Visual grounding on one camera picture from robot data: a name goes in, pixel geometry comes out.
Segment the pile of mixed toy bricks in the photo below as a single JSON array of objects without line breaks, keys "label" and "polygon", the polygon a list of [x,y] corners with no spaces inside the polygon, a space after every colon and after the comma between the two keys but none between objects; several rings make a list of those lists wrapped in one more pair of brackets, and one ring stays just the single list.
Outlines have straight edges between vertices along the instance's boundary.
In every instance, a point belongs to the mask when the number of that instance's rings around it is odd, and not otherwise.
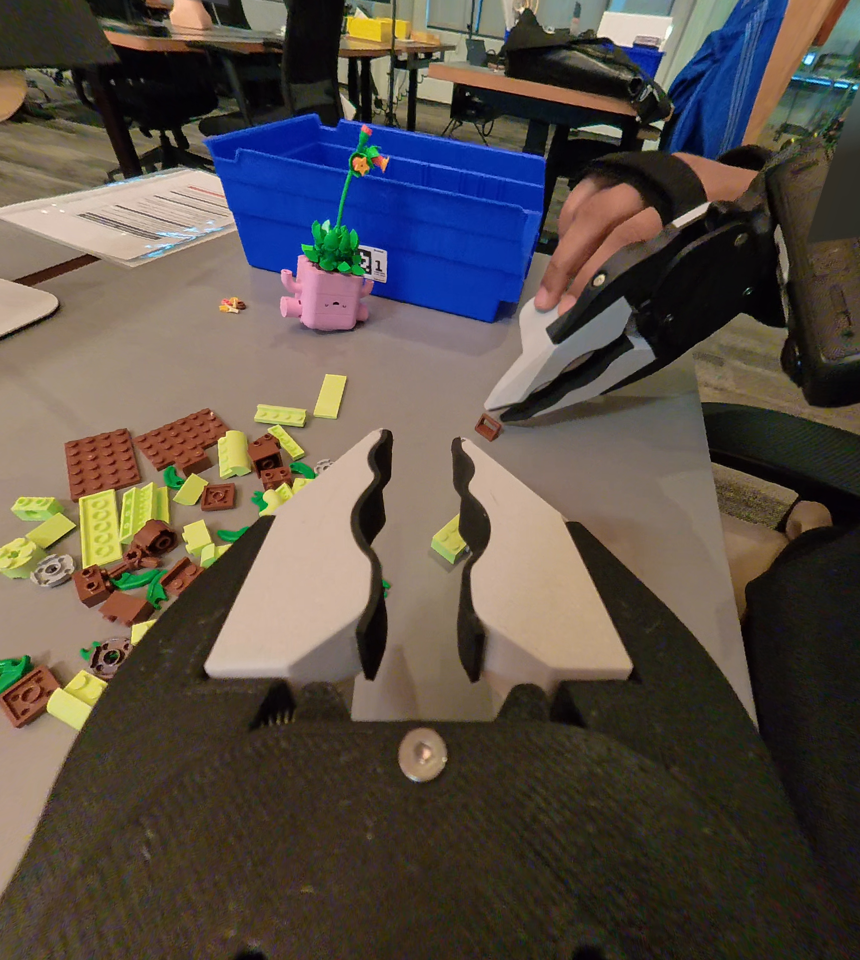
[{"label": "pile of mixed toy bricks", "polygon": [[86,666],[64,685],[28,654],[0,658],[0,708],[12,726],[48,713],[80,730],[155,623],[153,614],[244,534],[242,527],[214,538],[204,520],[177,533],[172,503],[229,510],[235,506],[233,480],[255,473],[261,487],[251,501],[267,516],[328,469],[328,459],[310,465],[288,433],[287,426],[298,425],[293,414],[260,405],[255,420],[267,431],[249,442],[203,410],[135,439],[118,429],[65,444],[78,520],[53,497],[18,498],[13,514],[34,525],[0,547],[0,574],[44,590],[71,584],[83,606],[129,634],[82,648]]}]

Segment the wooden post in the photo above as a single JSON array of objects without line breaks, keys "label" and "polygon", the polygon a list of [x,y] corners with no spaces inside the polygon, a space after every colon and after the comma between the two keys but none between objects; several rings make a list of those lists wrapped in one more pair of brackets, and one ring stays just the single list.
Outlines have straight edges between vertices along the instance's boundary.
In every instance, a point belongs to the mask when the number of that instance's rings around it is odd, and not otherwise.
[{"label": "wooden post", "polygon": [[847,1],[788,2],[749,117],[743,140],[745,145],[758,142],[796,68],[815,42],[829,39],[847,5]]}]

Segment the person's right hand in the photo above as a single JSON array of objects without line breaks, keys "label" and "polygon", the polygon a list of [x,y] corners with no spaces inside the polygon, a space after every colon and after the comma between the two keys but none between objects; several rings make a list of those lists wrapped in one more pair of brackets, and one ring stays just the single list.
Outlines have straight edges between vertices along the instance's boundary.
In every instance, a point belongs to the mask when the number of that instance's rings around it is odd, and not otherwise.
[{"label": "person's right hand", "polygon": [[628,174],[636,175],[636,182],[613,170],[593,172],[565,202],[556,251],[535,296],[538,310],[568,309],[618,250],[661,233],[668,200],[653,187],[643,193],[641,174],[676,172],[681,165],[693,172],[672,153],[651,150],[630,154],[628,160]]}]

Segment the black bag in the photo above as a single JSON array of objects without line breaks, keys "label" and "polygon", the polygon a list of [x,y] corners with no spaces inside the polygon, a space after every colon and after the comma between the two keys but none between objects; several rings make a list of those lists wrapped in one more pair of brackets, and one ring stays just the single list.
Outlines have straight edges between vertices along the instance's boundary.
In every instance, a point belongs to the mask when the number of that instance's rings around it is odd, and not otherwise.
[{"label": "black bag", "polygon": [[508,32],[502,57],[509,78],[627,102],[645,124],[675,112],[666,91],[611,39],[592,30],[545,30],[529,8]]}]

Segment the small yellow bin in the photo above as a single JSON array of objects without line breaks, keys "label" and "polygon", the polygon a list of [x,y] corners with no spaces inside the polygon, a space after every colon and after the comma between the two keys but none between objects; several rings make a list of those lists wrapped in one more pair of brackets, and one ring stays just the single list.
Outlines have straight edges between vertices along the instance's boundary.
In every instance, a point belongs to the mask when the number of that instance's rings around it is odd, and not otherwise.
[{"label": "small yellow bin", "polygon": [[352,38],[388,45],[392,40],[401,42],[409,39],[412,21],[391,17],[351,16],[346,19],[346,31]]}]

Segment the white printed card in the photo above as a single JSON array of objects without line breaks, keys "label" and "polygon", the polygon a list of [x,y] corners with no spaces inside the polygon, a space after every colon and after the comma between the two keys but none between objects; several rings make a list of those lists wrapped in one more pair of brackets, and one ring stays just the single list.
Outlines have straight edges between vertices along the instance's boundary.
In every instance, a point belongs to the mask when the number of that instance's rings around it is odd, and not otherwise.
[{"label": "white printed card", "polygon": [[236,231],[220,178],[187,168],[3,206],[0,220],[127,267]]}]

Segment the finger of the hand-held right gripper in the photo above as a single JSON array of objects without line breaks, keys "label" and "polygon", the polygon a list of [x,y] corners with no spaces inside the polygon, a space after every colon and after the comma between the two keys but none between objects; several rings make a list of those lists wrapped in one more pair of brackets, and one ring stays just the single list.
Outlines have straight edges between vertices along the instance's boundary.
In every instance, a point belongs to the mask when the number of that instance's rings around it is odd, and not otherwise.
[{"label": "finger of the hand-held right gripper", "polygon": [[547,385],[500,412],[503,424],[531,421],[543,414],[556,414],[590,402],[647,376],[657,357],[640,336],[621,336],[605,348],[576,361]]},{"label": "finger of the hand-held right gripper", "polygon": [[621,297],[562,343],[554,343],[549,329],[560,317],[558,307],[541,311],[534,299],[529,299],[519,314],[522,353],[493,388],[484,409],[503,411],[509,404],[525,400],[588,354],[621,336],[636,336],[627,331],[630,316],[631,307]]}]

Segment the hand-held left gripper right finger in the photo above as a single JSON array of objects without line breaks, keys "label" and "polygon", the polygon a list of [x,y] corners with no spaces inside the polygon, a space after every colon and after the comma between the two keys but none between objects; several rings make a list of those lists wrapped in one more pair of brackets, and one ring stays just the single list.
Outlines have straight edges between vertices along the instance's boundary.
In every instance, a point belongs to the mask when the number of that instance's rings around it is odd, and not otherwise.
[{"label": "hand-held left gripper right finger", "polygon": [[451,445],[460,535],[458,649],[472,683],[555,694],[623,681],[632,662],[563,515],[468,438]]}]

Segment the black office chair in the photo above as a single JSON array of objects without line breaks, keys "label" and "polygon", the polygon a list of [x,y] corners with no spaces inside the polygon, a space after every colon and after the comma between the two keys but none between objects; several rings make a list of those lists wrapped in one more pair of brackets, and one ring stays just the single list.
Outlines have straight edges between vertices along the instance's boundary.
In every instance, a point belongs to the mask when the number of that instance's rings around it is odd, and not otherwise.
[{"label": "black office chair", "polygon": [[207,54],[165,53],[118,47],[121,72],[116,95],[127,122],[159,144],[140,156],[145,172],[185,166],[212,169],[208,152],[192,153],[184,126],[212,113],[219,105]]}]

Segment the wooden background table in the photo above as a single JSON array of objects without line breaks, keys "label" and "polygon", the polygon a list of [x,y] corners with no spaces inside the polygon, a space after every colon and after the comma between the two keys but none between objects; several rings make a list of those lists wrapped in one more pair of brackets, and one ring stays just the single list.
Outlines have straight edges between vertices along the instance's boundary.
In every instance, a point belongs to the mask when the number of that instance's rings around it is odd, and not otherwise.
[{"label": "wooden background table", "polygon": [[434,62],[430,78],[469,88],[497,112],[528,121],[524,151],[546,157],[546,188],[552,193],[572,129],[605,125],[617,128],[618,151],[638,150],[658,141],[655,126],[640,121],[630,102],[602,94],[566,89],[465,62]]}]

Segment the blue jacket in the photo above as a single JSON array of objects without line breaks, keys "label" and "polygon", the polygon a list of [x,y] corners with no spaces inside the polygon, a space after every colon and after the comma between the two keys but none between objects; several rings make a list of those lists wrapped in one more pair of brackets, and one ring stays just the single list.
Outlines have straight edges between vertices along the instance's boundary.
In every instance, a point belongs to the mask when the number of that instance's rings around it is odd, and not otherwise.
[{"label": "blue jacket", "polygon": [[739,2],[711,32],[671,84],[659,150],[716,160],[743,143],[787,6]]}]

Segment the person's right forearm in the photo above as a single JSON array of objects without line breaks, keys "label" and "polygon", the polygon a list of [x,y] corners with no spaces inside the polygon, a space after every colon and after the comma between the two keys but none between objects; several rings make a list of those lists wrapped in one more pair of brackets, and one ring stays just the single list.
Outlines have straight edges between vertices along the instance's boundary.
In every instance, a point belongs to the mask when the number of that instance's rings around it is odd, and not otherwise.
[{"label": "person's right forearm", "polygon": [[710,202],[732,202],[742,196],[771,156],[771,150],[756,145],[729,150],[715,161],[692,153],[673,154],[696,174]]}]

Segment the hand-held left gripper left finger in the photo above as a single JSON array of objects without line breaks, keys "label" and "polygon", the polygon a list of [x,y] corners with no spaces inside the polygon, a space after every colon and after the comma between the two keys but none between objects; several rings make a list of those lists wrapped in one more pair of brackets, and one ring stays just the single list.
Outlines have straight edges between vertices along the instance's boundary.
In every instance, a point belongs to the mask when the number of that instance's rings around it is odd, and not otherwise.
[{"label": "hand-held left gripper left finger", "polygon": [[375,679],[387,644],[383,571],[392,434],[374,430],[295,494],[270,524],[205,670],[294,685]]}]

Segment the blue plastic bin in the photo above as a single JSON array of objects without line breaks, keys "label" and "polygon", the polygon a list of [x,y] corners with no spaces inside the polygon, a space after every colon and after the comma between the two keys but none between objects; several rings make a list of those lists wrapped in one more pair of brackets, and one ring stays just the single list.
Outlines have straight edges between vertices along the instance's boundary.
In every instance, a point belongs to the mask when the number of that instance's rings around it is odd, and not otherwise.
[{"label": "blue plastic bin", "polygon": [[[312,223],[337,221],[364,124],[308,114],[205,140],[250,266],[295,270]],[[516,305],[541,231],[542,157],[372,126],[385,172],[355,178],[343,222],[375,261],[375,294],[493,322]]]}]

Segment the lime long studded plate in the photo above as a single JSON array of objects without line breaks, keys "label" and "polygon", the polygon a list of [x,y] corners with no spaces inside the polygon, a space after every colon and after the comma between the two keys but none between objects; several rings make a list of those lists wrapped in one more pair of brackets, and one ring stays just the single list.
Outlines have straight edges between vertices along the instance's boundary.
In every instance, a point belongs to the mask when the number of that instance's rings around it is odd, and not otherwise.
[{"label": "lime long studded plate", "polygon": [[451,566],[468,553],[468,545],[460,533],[459,513],[433,535],[431,549]]}]

